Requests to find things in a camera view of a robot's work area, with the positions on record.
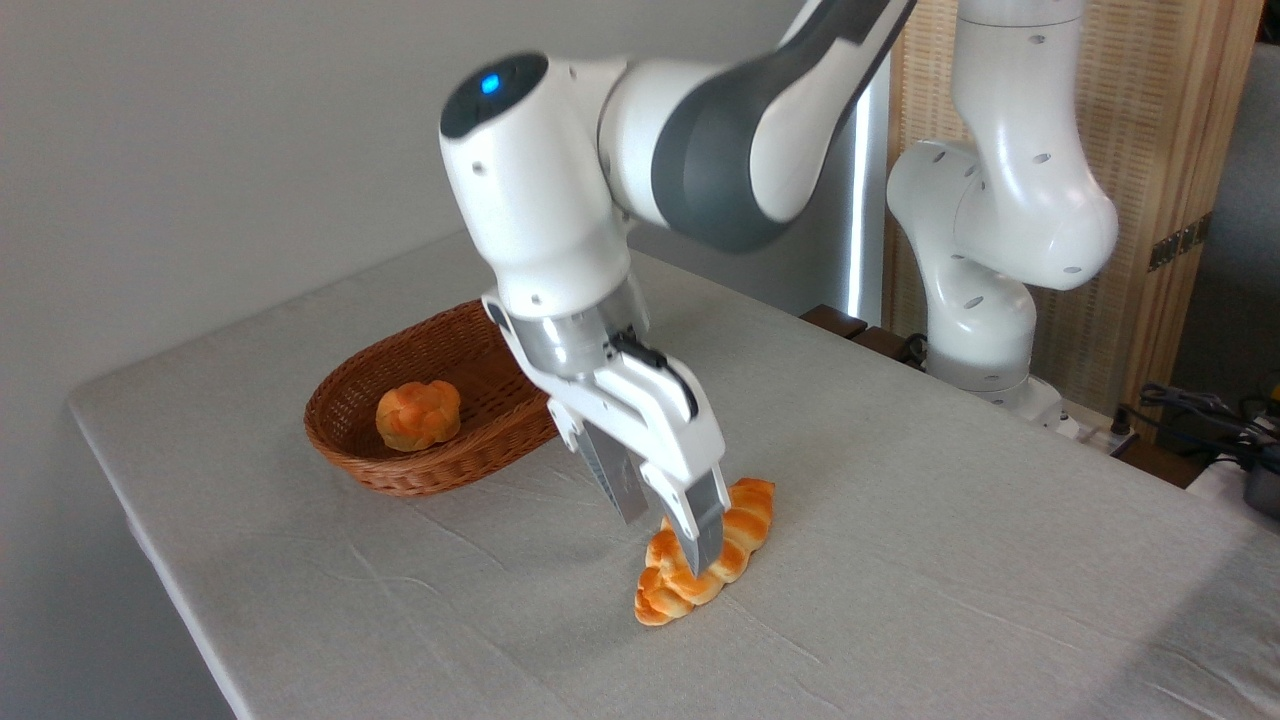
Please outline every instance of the white tablecloth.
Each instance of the white tablecloth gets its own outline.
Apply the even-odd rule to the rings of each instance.
[[[397,500],[307,443],[342,360],[474,299],[465,236],[77,391],[138,539],[243,717],[1277,717],[1280,538],[644,256],[723,466],[774,480],[710,605],[632,618],[626,527],[552,441]]]

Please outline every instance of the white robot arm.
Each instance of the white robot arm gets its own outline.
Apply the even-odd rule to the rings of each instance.
[[[646,506],[641,459],[695,574],[721,552],[724,441],[689,368],[644,345],[626,229],[639,217],[727,251],[781,234],[913,5],[809,0],[773,53],[732,67],[513,55],[442,113],[454,196],[497,275],[490,318],[627,520]]]
[[[916,143],[887,193],[924,278],[929,374],[1064,434],[1061,396],[1030,375],[1021,283],[1079,287],[1116,242],[1075,127],[1084,5],[960,0],[951,94],[974,143]]]

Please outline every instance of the black cable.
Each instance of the black cable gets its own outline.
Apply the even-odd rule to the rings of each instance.
[[[1167,425],[1165,423],[1161,423],[1160,420],[1156,420],[1153,418],[1148,418],[1147,415],[1143,415],[1142,413],[1139,413],[1137,409],[1134,409],[1130,405],[1120,405],[1120,407],[1123,410],[1128,411],[1132,416],[1138,418],[1143,423],[1147,423],[1148,425],[1151,425],[1151,427],[1153,427],[1156,429],[1165,430],[1169,434],[1171,434],[1171,436],[1174,436],[1174,437],[1176,437],[1176,438],[1179,438],[1179,439],[1181,439],[1184,442],[1190,442],[1190,443],[1196,443],[1196,445],[1202,445],[1204,447],[1211,447],[1211,448],[1217,450],[1219,452],[1221,452],[1224,455],[1231,455],[1233,457],[1252,460],[1254,462],[1261,461],[1261,460],[1268,460],[1268,461],[1274,461],[1275,460],[1275,456],[1271,455],[1271,454],[1253,452],[1253,451],[1247,450],[1248,446],[1226,445],[1226,443],[1221,443],[1221,442],[1206,439],[1206,438],[1202,438],[1202,437],[1196,437],[1196,436],[1192,436],[1192,434],[1187,434],[1187,433],[1179,430],[1178,428],[1170,427],[1170,425]]]
[[[916,365],[924,365],[924,360],[928,356],[929,338],[924,333],[911,333],[906,336],[906,354],[915,360]]]
[[[1207,423],[1220,428],[1226,428],[1236,434],[1253,432],[1280,439],[1280,436],[1277,436],[1271,428],[1267,428],[1254,420],[1247,420],[1235,415],[1231,409],[1222,402],[1222,398],[1208,392],[1188,392],[1181,388],[1162,386],[1160,383],[1147,383],[1142,386],[1138,396],[1144,407],[1176,407],[1181,410],[1183,413],[1179,414],[1178,418],[1190,413]]]

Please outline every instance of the wooden panel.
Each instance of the wooden panel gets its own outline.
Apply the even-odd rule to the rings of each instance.
[[[1201,33],[1196,37],[1196,64],[1190,68],[1183,113],[1189,118],[1174,154],[1183,164],[1181,182],[1165,190],[1166,227],[1184,227],[1208,213],[1217,197],[1226,149],[1239,108],[1261,3],[1207,1],[1201,6]],[[1144,278],[1134,350],[1125,366],[1121,401],[1134,402],[1143,383],[1167,383],[1190,304],[1201,249],[1179,255],[1174,263]],[[1142,352],[1139,348],[1149,348]]]
[[[1039,314],[1032,369],[1087,407],[1110,414],[1147,378],[1167,380],[1172,369],[1199,250],[1148,273],[1151,250],[1212,206],[1261,1],[1089,4],[1076,114],[1120,237],[1085,286],[1032,290]],[[895,49],[891,163],[918,140],[966,137],[950,99],[955,6],[919,0]],[[924,332],[915,259],[897,223],[890,229],[886,324],[899,334]]]

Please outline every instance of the wicker basket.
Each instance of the wicker basket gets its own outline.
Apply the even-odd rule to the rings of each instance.
[[[374,423],[387,391],[443,379],[462,396],[462,429],[444,443],[399,452]],[[520,372],[479,300],[445,310],[365,350],[329,374],[307,402],[307,438],[356,480],[396,496],[475,482],[556,437],[547,395]]]

